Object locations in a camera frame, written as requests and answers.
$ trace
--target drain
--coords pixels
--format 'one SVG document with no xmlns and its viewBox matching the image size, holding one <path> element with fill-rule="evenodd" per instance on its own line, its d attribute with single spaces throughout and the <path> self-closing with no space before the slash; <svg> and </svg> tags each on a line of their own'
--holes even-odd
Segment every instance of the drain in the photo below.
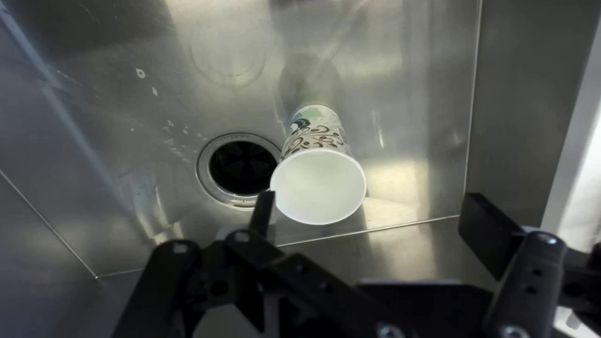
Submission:
<svg viewBox="0 0 601 338">
<path fill-rule="evenodd" d="M 210 140 L 197 163 L 201 184 L 210 195 L 229 204 L 253 204 L 268 187 L 280 150 L 252 133 L 229 133 Z"/>
</svg>

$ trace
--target sink drain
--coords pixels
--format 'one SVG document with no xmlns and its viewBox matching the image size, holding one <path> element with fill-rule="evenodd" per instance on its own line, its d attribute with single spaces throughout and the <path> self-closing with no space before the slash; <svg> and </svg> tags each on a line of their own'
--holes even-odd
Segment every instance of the sink drain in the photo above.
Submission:
<svg viewBox="0 0 601 338">
<path fill-rule="evenodd" d="M 252 133 L 229 133 L 210 140 L 199 156 L 197 174 L 205 189 L 229 204 L 253 204 L 268 187 L 280 150 Z"/>
</svg>

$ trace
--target metal wall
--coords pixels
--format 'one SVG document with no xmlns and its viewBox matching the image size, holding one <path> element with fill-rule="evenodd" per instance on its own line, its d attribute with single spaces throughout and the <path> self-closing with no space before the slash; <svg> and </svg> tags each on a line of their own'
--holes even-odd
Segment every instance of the metal wall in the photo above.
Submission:
<svg viewBox="0 0 601 338">
<path fill-rule="evenodd" d="M 597 18 L 597 0 L 483 5 L 467 189 L 518 223 L 541 223 Z"/>
</svg>

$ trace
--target stainless steel sink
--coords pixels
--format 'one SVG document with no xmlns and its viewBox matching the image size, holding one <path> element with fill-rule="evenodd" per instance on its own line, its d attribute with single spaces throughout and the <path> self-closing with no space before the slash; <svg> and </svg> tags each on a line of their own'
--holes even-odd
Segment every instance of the stainless steel sink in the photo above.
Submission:
<svg viewBox="0 0 601 338">
<path fill-rule="evenodd" d="M 197 156 L 214 137 L 283 142 L 280 77 L 295 54 L 338 69 L 340 114 L 368 199 L 330 227 L 274 216 L 278 244 L 458 212 L 479 2 L 7 2 L 37 71 L 15 82 L 2 169 L 98 274 L 141 268 L 173 236 L 208 242 L 250 208 L 214 199 Z"/>
<path fill-rule="evenodd" d="M 336 69 L 368 197 L 327 227 L 274 212 L 274 242 L 347 281 L 488 285 L 456 236 L 464 191 L 518 223 L 545 212 L 561 234 L 597 221 L 578 210 L 593 191 L 580 172 L 595 165 L 599 5 L 0 0 L 0 336 L 105 336 L 158 242 L 244 227 L 252 197 L 201 182 L 201 154 L 223 135 L 278 152 L 297 56 Z"/>
</svg>

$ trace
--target white paper cup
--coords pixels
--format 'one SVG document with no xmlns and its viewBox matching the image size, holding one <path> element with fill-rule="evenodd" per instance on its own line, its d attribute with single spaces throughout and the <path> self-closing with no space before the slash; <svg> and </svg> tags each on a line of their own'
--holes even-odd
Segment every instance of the white paper cup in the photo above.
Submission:
<svg viewBox="0 0 601 338">
<path fill-rule="evenodd" d="M 366 176 L 344 140 L 338 114 L 306 105 L 293 114 L 270 187 L 287 217 L 327 225 L 351 216 L 366 195 Z"/>
</svg>

